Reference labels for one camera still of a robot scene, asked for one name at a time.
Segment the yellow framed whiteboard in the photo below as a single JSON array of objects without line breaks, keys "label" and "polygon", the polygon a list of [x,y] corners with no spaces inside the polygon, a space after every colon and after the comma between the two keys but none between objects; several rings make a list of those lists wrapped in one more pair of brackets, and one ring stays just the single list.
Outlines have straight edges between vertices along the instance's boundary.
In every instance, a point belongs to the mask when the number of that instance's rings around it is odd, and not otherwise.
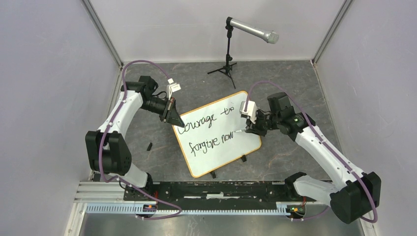
[{"label": "yellow framed whiteboard", "polygon": [[240,116],[247,92],[239,91],[217,101],[182,114],[185,123],[173,126],[175,136],[194,178],[206,175],[226,164],[258,150],[258,135],[233,131],[244,129],[246,120]]}]

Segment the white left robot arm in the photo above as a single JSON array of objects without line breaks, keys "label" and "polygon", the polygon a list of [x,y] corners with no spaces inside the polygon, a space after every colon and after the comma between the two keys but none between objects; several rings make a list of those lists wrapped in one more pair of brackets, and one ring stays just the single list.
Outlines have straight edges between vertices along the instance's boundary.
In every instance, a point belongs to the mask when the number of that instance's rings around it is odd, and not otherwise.
[{"label": "white left robot arm", "polygon": [[158,83],[150,76],[140,76],[137,82],[126,82],[106,121],[96,131],[88,131],[85,136],[90,168],[117,177],[131,188],[136,187],[135,193],[145,201],[154,196],[151,175],[133,164],[124,138],[139,109],[157,114],[164,123],[185,126],[172,96],[173,92],[181,89],[180,84],[173,79],[169,79],[168,83],[165,97],[160,98],[155,93]]}]

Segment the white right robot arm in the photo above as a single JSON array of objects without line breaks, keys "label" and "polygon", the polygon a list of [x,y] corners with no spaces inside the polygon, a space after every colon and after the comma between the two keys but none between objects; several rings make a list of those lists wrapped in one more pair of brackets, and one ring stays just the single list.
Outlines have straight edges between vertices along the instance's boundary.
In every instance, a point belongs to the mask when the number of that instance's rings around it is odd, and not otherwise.
[{"label": "white right robot arm", "polygon": [[375,223],[382,185],[380,177],[375,172],[367,174],[349,161],[309,115],[295,112],[286,93],[275,93],[267,100],[268,111],[259,109],[249,99],[241,103],[239,112],[246,119],[244,131],[262,137],[268,131],[280,131],[307,151],[331,179],[326,182],[298,172],[284,180],[285,197],[291,201],[300,197],[319,201],[346,224],[357,219]]}]

